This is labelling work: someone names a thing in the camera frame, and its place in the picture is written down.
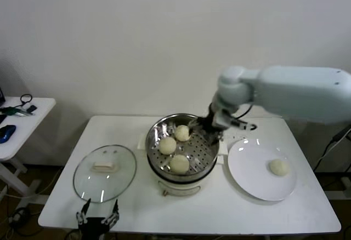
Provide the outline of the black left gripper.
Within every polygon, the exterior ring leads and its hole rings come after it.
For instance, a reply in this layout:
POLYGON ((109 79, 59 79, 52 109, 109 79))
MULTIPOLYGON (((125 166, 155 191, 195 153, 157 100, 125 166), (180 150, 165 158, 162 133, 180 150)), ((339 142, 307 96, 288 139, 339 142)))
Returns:
POLYGON ((112 209, 112 213, 107 218, 87 218, 91 199, 89 199, 82 207, 80 212, 76 213, 76 220, 78 222, 78 229, 81 232, 82 240, 100 239, 110 231, 110 225, 115 225, 120 218, 118 199, 112 209))

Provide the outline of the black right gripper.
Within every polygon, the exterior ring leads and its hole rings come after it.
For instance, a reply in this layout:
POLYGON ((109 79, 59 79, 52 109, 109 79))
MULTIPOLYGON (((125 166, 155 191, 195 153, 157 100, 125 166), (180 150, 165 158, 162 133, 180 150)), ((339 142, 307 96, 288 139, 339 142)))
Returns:
POLYGON ((202 130, 207 135, 209 145, 215 145, 223 140, 223 132, 227 126, 214 122, 215 112, 212 110, 212 103, 208 107, 206 117, 197 117, 188 123, 189 132, 202 130))

